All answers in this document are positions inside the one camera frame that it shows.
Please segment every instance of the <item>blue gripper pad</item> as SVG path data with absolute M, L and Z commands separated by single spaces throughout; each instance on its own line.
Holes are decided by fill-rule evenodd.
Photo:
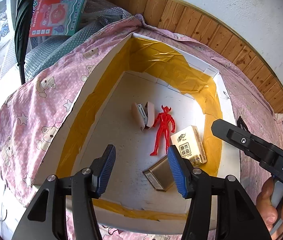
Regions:
M 189 189 L 191 186 L 191 175 L 175 145 L 168 148 L 168 163 L 178 192 L 183 198 L 190 198 L 191 192 L 189 192 Z
M 91 190 L 94 191 L 98 197 L 106 191 L 115 160 L 116 148 L 112 144 L 109 144 L 102 157 L 95 159 L 90 166 L 93 171 Z

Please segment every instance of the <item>star print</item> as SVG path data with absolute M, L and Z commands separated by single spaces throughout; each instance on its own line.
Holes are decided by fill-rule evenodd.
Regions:
M 66 107 L 67 108 L 67 112 L 69 112 L 70 108 L 71 108 L 71 105 L 72 105 L 72 102 L 69 99 L 67 99 L 67 103 L 64 104 L 63 106 Z
M 28 116 L 25 116 L 24 112 L 21 113 L 21 116 L 18 116 L 18 119 L 20 120 L 20 126 L 22 124 L 27 125 L 27 120 L 29 119 Z
M 26 173 L 26 177 L 23 178 L 22 180 L 27 184 L 27 188 L 33 187 L 31 184 L 34 182 L 34 179 L 28 177 L 28 173 Z

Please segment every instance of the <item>wood paneling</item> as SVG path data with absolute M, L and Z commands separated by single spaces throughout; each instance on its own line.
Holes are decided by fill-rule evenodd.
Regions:
M 158 28 L 174 32 L 184 8 L 179 3 L 167 0 L 159 20 Z
M 167 0 L 147 0 L 144 18 L 147 24 L 158 27 Z
M 189 36 L 234 63 L 254 83 L 275 112 L 283 112 L 283 89 L 262 58 L 227 28 L 173 0 L 108 0 L 149 25 Z

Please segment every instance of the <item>gold box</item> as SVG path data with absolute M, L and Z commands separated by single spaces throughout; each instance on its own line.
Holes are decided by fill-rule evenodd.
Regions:
M 167 191 L 173 184 L 174 178 L 168 163 L 167 155 L 143 171 L 150 184 L 157 191 Z
M 177 147 L 181 157 L 190 160 L 194 167 L 207 162 L 197 127 L 189 125 L 185 129 L 171 135 L 170 138 L 172 144 Z

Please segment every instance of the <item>toy figure's leg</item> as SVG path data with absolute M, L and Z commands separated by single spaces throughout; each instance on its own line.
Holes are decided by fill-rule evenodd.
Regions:
M 165 130 L 165 139 L 166 139 L 166 154 L 168 152 L 168 148 L 170 146 L 170 141 L 169 141 L 169 127 Z
M 157 131 L 157 134 L 156 134 L 155 150 L 150 154 L 150 156 L 156 156 L 157 155 L 157 151 L 158 151 L 158 148 L 159 148 L 159 140 L 160 140 L 160 136 L 161 136 L 162 133 L 163 133 L 163 127 L 160 126 L 158 131 Z

